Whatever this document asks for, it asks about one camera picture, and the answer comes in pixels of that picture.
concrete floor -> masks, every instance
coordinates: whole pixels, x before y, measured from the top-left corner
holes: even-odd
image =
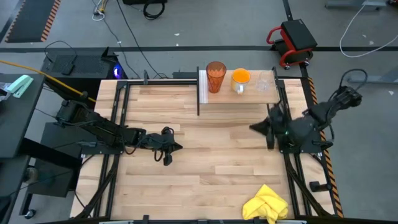
[[[6,23],[16,0],[0,2],[0,26]],[[327,10],[325,1],[290,1],[295,19],[302,18],[318,46],[338,46],[349,20],[356,10]],[[64,40],[73,47],[117,47],[115,38],[103,22],[91,20],[93,3],[90,0],[62,1],[49,38],[44,43],[7,44],[0,48],[45,47],[55,40]],[[142,14],[122,5],[138,42],[146,47],[204,46],[204,45],[266,45],[268,31],[286,20],[282,1],[277,0],[170,0],[161,18],[147,21]],[[343,42],[344,46],[383,45],[397,35],[398,9],[388,7],[379,12],[364,12],[353,23]],[[135,46],[117,3],[109,0],[106,20],[125,47]],[[361,52],[350,52],[351,55]],[[275,52],[262,51],[203,51],[203,52],[146,52],[158,72],[194,71],[204,68],[212,60],[219,60],[229,69],[245,67],[263,69],[277,66]],[[140,74],[146,69],[154,73],[139,52],[126,52],[127,59]],[[40,68],[43,53],[0,54],[0,58],[15,63]],[[361,58],[346,58],[340,52],[315,52],[308,74],[314,79],[318,100],[327,100],[337,88],[343,72],[363,68],[369,74],[382,75],[397,66],[398,52],[376,52]],[[0,64],[0,73],[27,73],[20,68]],[[297,67],[279,75],[301,76]],[[335,146],[330,149],[341,204],[346,217],[398,220],[395,212],[398,194],[398,152],[394,148],[394,119],[398,109],[398,86],[367,85],[361,89],[363,104],[357,108],[340,111],[333,120],[336,134]],[[54,115],[61,99],[54,93],[43,91],[37,108]],[[41,140],[45,122],[52,118],[35,111],[26,136]],[[37,196],[32,208],[38,214],[31,220],[17,215],[17,203],[10,223],[40,223],[65,220],[69,216],[73,195],[67,198]]]

yellow towel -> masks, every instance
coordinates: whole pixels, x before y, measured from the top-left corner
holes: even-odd
[[[264,184],[256,196],[243,205],[242,216],[245,220],[267,217],[268,223],[275,224],[277,219],[286,218],[287,202]]]

wheel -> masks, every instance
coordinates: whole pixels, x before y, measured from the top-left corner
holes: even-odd
[[[31,219],[36,215],[36,210],[34,209],[29,209],[29,211],[27,211],[25,218],[26,219]]]

black mat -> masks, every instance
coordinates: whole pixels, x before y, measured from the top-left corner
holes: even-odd
[[[59,5],[60,0],[25,0],[5,41],[7,43],[46,41]]]

